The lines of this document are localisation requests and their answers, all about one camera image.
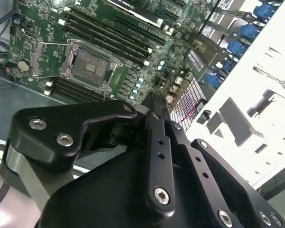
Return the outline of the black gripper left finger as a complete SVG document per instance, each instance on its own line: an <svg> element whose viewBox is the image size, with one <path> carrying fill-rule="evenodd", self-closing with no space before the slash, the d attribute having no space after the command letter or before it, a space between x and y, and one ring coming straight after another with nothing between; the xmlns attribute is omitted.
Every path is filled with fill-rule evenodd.
<svg viewBox="0 0 285 228"><path fill-rule="evenodd" d="M144 156L145 204L157 215L175 212L171 140L149 93L135 109L121 100L27 108L12 118L3 159L43 212L62 187L122 153Z"/></svg>

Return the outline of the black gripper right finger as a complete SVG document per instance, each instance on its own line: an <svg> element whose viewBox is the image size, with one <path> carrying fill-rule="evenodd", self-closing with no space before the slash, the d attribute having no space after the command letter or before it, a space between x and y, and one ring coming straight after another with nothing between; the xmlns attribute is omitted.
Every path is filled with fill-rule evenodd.
<svg viewBox="0 0 285 228"><path fill-rule="evenodd" d="M176 210L170 228L285 228L283 217L203 139L189 141L159 99L171 140Z"/></svg>

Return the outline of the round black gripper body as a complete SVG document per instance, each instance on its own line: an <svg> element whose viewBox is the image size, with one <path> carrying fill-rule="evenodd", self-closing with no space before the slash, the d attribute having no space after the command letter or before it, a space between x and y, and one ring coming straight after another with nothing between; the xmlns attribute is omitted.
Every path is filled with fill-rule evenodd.
<svg viewBox="0 0 285 228"><path fill-rule="evenodd" d="M210 228L212 222L189 163L173 154L172 217L145 204L144 156L126 152L59 189L47 202L41 228Z"/></svg>

